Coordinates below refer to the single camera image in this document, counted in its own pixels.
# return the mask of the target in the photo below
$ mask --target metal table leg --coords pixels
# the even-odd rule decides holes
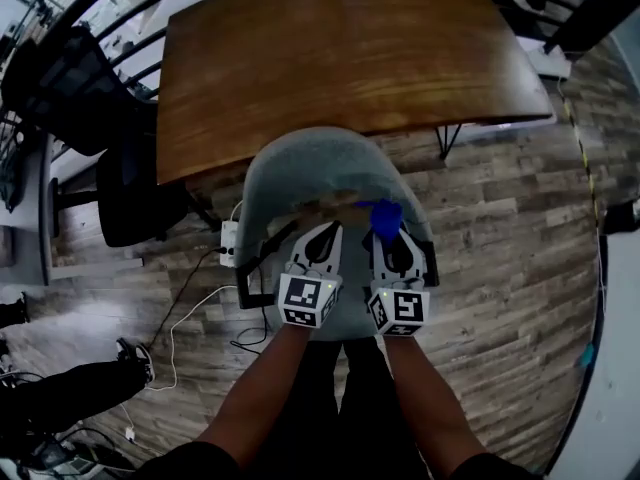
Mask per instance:
[[[444,141],[440,136],[440,128],[439,127],[436,128],[436,136],[438,137],[438,143],[440,144],[441,160],[445,160],[447,158],[447,155],[449,154],[449,151],[451,151],[451,147],[453,146],[453,143],[458,138],[458,133],[460,133],[460,128],[462,128],[462,124],[459,124],[456,127],[456,130],[453,132],[453,136],[451,137],[451,142],[449,142],[449,127],[444,126],[443,128],[444,128]]]

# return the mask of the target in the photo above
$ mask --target table leg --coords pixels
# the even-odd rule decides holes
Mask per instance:
[[[220,229],[222,229],[222,221],[220,219],[212,218],[206,212],[206,210],[202,206],[200,206],[198,201],[196,201],[195,198],[191,194],[189,194],[189,191],[186,188],[184,189],[184,193],[189,207],[193,211],[195,211],[196,214],[198,214],[198,217],[200,217],[204,222],[207,223],[207,225],[211,228],[211,231],[213,231],[214,233],[220,231]]]
[[[449,151],[451,151],[451,147],[453,143],[458,138],[458,134],[460,133],[460,129],[462,128],[462,124],[459,124],[456,127],[456,130],[453,132],[453,136],[451,137],[451,142],[449,142],[449,127],[444,126],[444,141],[440,136],[440,128],[436,128],[436,137],[438,137],[438,143],[440,144],[440,159],[446,160]]]

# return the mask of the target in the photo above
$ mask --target person's arm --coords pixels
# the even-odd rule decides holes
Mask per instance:
[[[385,337],[385,345],[400,407],[436,478],[448,478],[467,459],[487,453],[416,340]]]
[[[241,469],[249,465],[287,401],[310,335],[311,329],[285,324],[196,441],[222,448]]]

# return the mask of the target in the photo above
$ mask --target black pants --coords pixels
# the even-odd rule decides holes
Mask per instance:
[[[24,302],[21,300],[13,304],[0,304],[0,329],[25,323],[23,308]]]
[[[0,433],[64,432],[129,400],[145,386],[144,367],[136,361],[92,363],[46,379],[0,388]]]
[[[333,371],[341,345],[309,343],[289,399],[249,476],[427,478],[374,338],[344,342],[349,375],[338,414]]]

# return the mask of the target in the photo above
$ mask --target office chair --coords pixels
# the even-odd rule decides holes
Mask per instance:
[[[26,41],[2,81],[4,104],[23,121],[53,134],[80,154],[105,151],[96,167],[96,191],[59,194],[52,180],[53,235],[57,212],[98,201],[105,242],[122,247],[163,237],[190,206],[215,232],[221,223],[183,183],[156,184],[155,102],[141,101],[116,76],[98,41],[71,27],[46,49]]]
[[[427,258],[426,286],[438,286],[433,234],[427,215],[398,170],[372,141],[356,132],[328,126],[290,132],[263,148],[251,162],[242,192],[242,213],[236,234],[235,265],[240,307],[266,307],[272,329],[282,320],[273,294],[249,292],[248,276],[262,267],[278,279],[290,261],[299,236],[308,231],[296,221],[269,237],[270,223],[277,217],[300,211],[309,201],[348,191],[359,201],[389,198],[402,205],[407,232],[420,244]],[[312,339],[341,341],[364,338],[375,333],[371,315],[353,311],[363,307],[363,287],[369,286],[369,253],[363,244],[370,226],[351,219],[345,223],[342,239],[340,300],[333,316]]]

